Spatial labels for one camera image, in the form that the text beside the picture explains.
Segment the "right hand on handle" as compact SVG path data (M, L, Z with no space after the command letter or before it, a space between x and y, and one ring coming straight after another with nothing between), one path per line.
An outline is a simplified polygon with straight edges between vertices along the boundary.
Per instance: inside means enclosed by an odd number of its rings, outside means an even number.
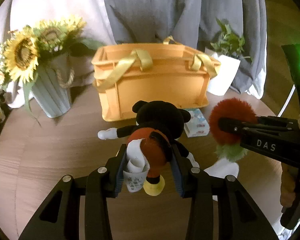
M288 165L281 163L282 174L281 174L281 194L280 203L283 207L291 207L296 194L295 190L295 180L293 176L288 172Z

